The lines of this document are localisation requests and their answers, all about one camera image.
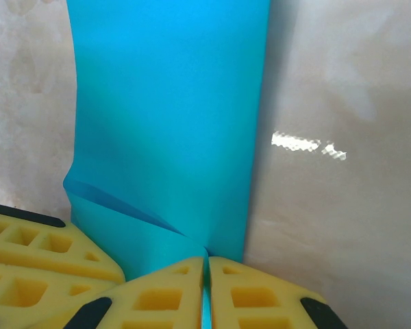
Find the yellow foam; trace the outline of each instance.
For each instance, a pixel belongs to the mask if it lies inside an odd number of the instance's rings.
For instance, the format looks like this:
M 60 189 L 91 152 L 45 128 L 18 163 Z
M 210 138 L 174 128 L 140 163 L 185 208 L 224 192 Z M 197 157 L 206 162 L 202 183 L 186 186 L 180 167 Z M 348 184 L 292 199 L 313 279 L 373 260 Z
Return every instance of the yellow foam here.
M 67 304 L 115 287 L 112 281 L 0 264 L 0 329 L 23 329 Z
M 213 329 L 317 329 L 301 305 L 317 293 L 243 264 L 211 257 Z
M 122 283 L 121 268 L 73 224 L 0 215 L 0 263 Z
M 98 294 L 91 300 L 108 297 L 112 305 L 97 329 L 200 329 L 202 278 L 203 259 L 194 257 Z M 71 318 L 84 308 L 81 306 L 70 307 L 30 329 L 71 326 Z

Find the blue fabric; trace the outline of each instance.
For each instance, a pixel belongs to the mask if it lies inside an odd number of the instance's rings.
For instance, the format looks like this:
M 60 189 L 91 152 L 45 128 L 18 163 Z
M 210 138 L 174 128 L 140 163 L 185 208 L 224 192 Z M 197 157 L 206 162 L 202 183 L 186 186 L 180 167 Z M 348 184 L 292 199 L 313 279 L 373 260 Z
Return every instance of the blue fabric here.
M 269 0 L 68 8 L 73 221 L 127 279 L 190 256 L 241 261 Z

